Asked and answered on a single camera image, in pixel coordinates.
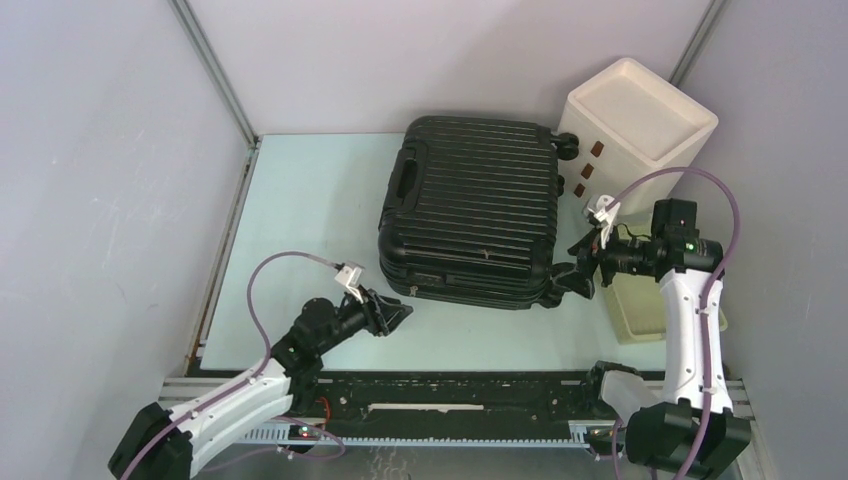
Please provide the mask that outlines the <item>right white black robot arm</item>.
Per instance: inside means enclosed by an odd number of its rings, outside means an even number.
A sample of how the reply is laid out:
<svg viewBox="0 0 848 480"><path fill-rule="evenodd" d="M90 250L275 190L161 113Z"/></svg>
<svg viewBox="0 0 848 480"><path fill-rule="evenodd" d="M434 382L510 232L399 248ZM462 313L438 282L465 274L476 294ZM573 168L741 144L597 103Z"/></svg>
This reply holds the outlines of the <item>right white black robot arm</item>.
<svg viewBox="0 0 848 480"><path fill-rule="evenodd" d="M666 366L660 392L635 368L597 362L583 380L581 402L596 418L615 415L612 446L653 470L690 479L719 477L748 447L751 423L735 415L721 361L719 303L724 249L701 237L697 205L664 199L655 203L645 239L619 236L620 206L613 197L592 197L584 213L590 231L568 252L574 256L557 284L587 299L594 278L603 286L618 274L650 277L664 302Z"/></svg>

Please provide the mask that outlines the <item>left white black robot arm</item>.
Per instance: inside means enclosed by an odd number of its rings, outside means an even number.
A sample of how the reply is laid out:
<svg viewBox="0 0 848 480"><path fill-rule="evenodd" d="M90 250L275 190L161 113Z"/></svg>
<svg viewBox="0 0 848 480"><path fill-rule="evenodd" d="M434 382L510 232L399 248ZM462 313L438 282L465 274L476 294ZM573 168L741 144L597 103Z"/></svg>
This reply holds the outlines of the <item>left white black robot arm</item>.
<svg viewBox="0 0 848 480"><path fill-rule="evenodd" d="M165 408L157 402L134 417L107 462L116 479L191 479L218 454L261 424L316 403L322 357L355 334L390 335L413 312L373 290L347 293L340 304L306 302L268 357L214 390Z"/></svg>

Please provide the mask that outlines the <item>black ribbed hard-shell suitcase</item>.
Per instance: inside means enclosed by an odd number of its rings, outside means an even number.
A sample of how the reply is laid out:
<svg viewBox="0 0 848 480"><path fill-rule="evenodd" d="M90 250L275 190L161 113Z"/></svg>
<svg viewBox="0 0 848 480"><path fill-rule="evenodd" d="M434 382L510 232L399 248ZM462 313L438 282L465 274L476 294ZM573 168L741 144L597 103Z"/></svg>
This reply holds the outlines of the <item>black ribbed hard-shell suitcase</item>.
<svg viewBox="0 0 848 480"><path fill-rule="evenodd" d="M378 223L389 286L504 310L555 308L559 165L571 133L524 121L425 115L406 129Z"/></svg>

